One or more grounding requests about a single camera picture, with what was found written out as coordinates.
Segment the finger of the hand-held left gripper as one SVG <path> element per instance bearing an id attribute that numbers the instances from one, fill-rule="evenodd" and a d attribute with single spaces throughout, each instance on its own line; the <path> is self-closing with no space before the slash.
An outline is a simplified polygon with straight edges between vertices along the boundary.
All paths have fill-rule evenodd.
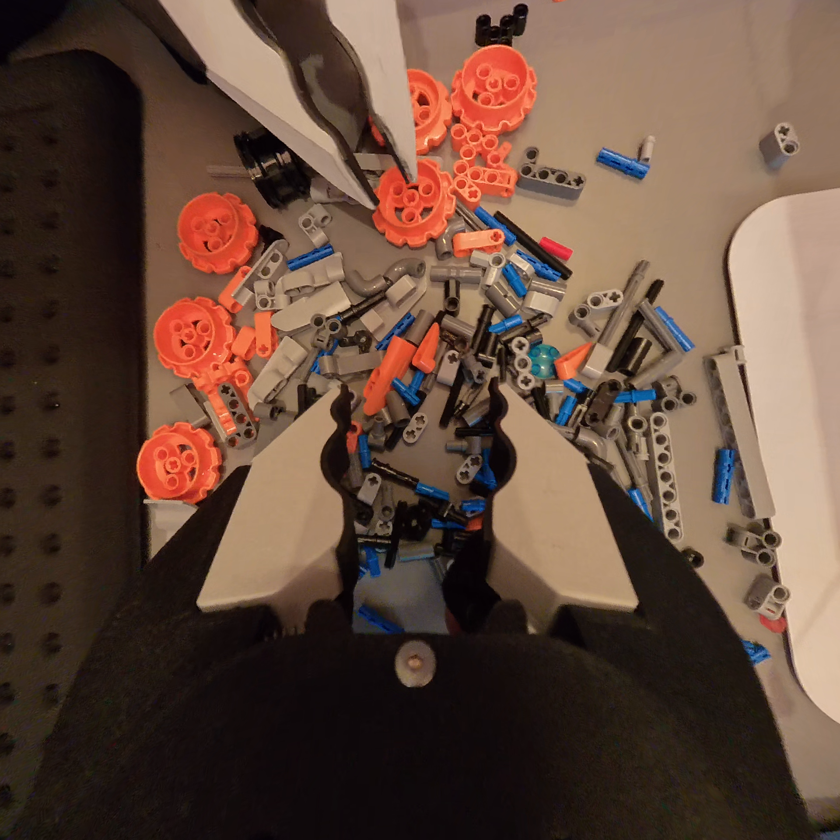
<path id="1" fill-rule="evenodd" d="M 231 1 L 162 1 L 215 85 L 318 173 L 363 206 L 375 196 L 342 157 L 335 139 L 304 108 L 286 57 Z"/>
<path id="2" fill-rule="evenodd" d="M 413 104 L 393 1 L 328 1 L 332 25 L 360 71 L 373 122 L 407 182 L 417 178 Z"/>

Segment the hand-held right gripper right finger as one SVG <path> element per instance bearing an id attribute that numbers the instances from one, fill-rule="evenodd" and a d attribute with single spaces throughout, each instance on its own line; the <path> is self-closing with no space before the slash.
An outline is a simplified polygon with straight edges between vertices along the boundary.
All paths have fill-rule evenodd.
<path id="1" fill-rule="evenodd" d="M 565 604 L 632 612 L 637 594 L 590 462 L 498 380 L 489 420 L 497 488 L 444 578 L 450 622 L 478 630 L 499 600 L 519 602 L 537 632 Z"/>

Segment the pile of small building pieces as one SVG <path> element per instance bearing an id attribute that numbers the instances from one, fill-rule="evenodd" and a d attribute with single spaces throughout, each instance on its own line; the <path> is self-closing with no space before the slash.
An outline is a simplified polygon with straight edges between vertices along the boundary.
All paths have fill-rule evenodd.
<path id="1" fill-rule="evenodd" d="M 288 632 L 303 632 L 310 607 L 338 602 L 352 618 L 354 595 L 375 553 L 382 571 L 415 561 L 427 532 L 452 536 L 434 547 L 445 608 L 458 628 L 479 631 L 494 607 L 512 602 L 524 628 L 547 634 L 568 606 L 654 617 L 655 598 L 678 616 L 705 608 L 730 624 L 681 545 L 679 510 L 653 516 L 646 488 L 624 486 L 611 454 L 623 443 L 613 407 L 647 400 L 646 380 L 572 391 L 582 421 L 544 416 L 529 352 L 509 353 L 551 320 L 526 307 L 524 328 L 496 334 L 498 314 L 520 314 L 550 285 L 536 277 L 517 295 L 504 231 L 452 228 L 458 205 L 482 182 L 470 164 L 451 172 L 420 155 L 413 172 L 395 161 L 378 175 L 373 224 L 402 255 L 353 287 L 322 284 L 270 313 L 278 344 L 238 412 L 267 407 L 292 374 L 309 373 L 320 344 L 336 344 L 348 314 L 373 318 L 371 352 L 318 359 L 330 388 L 219 488 L 241 487 L 199 588 L 203 614 L 265 607 Z M 498 364 L 498 350 L 507 353 Z M 515 371 L 514 361 L 529 363 Z"/>

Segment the long grey holed beam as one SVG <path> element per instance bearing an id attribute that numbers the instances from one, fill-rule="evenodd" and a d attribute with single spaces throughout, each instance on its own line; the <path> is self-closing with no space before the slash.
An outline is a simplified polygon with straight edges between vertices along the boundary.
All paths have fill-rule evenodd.
<path id="1" fill-rule="evenodd" d="M 704 360 L 722 441 L 734 453 L 731 488 L 745 517 L 766 519 L 775 514 L 775 506 L 742 381 L 745 363 L 744 349 L 739 344 Z"/>

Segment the grey two-hole connector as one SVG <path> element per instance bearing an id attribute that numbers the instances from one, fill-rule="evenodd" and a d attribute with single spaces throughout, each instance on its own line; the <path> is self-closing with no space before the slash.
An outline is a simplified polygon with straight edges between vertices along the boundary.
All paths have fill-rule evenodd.
<path id="1" fill-rule="evenodd" d="M 793 125 L 778 123 L 759 142 L 759 151 L 767 167 L 779 169 L 792 156 L 798 154 L 800 142 Z"/>

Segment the black double connector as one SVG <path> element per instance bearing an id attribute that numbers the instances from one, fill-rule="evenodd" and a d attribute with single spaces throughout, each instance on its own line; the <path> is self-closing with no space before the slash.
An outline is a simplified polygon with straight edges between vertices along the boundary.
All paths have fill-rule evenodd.
<path id="1" fill-rule="evenodd" d="M 495 21 L 489 14 L 480 14 L 475 24 L 475 44 L 477 47 L 513 46 L 515 38 L 522 36 L 527 26 L 529 6 L 517 3 L 508 13 Z"/>

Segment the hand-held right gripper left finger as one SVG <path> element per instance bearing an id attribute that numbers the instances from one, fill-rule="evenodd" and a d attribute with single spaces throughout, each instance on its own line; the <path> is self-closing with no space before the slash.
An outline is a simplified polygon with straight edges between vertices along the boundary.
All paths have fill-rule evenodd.
<path id="1" fill-rule="evenodd" d="M 352 608 L 359 577 L 349 466 L 351 396 L 332 388 L 258 454 L 196 605 L 205 613 L 269 606 L 307 614 L 340 599 Z"/>

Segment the white book stand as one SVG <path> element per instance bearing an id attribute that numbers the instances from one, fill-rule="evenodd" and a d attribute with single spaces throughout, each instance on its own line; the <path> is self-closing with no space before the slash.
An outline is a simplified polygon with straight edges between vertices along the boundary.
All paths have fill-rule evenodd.
<path id="1" fill-rule="evenodd" d="M 731 239 L 728 272 L 792 591 L 792 664 L 839 721 L 839 190 L 760 206 Z"/>

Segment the large grey panel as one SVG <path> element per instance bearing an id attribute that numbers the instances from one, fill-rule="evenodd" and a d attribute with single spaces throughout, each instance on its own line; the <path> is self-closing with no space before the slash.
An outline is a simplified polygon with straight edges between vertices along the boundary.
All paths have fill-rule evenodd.
<path id="1" fill-rule="evenodd" d="M 157 536 L 157 545 L 168 543 L 196 512 L 197 506 L 182 500 L 154 500 L 146 498 L 143 504 L 150 516 L 152 531 Z"/>

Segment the black wheel rims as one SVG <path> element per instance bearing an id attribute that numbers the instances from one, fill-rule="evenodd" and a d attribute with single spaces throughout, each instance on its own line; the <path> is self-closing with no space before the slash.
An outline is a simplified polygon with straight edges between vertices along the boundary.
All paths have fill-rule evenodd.
<path id="1" fill-rule="evenodd" d="M 312 174 L 306 163 L 283 142 L 260 128 L 234 136 L 242 165 L 270 207 L 283 209 L 309 195 Z"/>

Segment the group of orange gear wheels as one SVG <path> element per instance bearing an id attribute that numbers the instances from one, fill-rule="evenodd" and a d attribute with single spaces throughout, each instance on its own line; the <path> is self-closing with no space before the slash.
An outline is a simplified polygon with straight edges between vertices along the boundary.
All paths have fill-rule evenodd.
<path id="1" fill-rule="evenodd" d="M 477 50 L 455 73 L 451 90 L 423 70 L 407 72 L 415 120 L 418 178 L 405 182 L 393 165 L 380 176 L 374 196 L 375 228 L 393 246 L 419 249 L 452 232 L 457 201 L 474 209 L 483 193 L 510 197 L 517 174 L 505 162 L 509 143 L 501 133 L 521 126 L 537 97 L 537 75 L 510 46 Z M 209 192 L 183 207 L 179 248 L 194 268 L 230 275 L 217 299 L 185 297 L 158 318 L 154 347 L 164 368 L 187 381 L 174 391 L 197 421 L 155 430 L 143 444 L 136 471 L 148 498 L 193 505 L 218 484 L 223 453 L 209 425 L 218 422 L 222 442 L 244 449 L 258 437 L 259 410 L 295 373 L 314 363 L 324 376 L 344 376 L 332 362 L 358 362 L 371 376 L 364 412 L 372 416 L 395 393 L 392 381 L 413 366 L 434 368 L 435 346 L 421 328 L 419 339 L 396 337 L 426 291 L 422 259 L 405 259 L 370 281 L 343 263 L 324 233 L 330 210 L 312 205 L 299 217 L 311 240 L 309 252 L 288 258 L 283 237 L 261 239 L 256 216 L 237 195 Z"/>

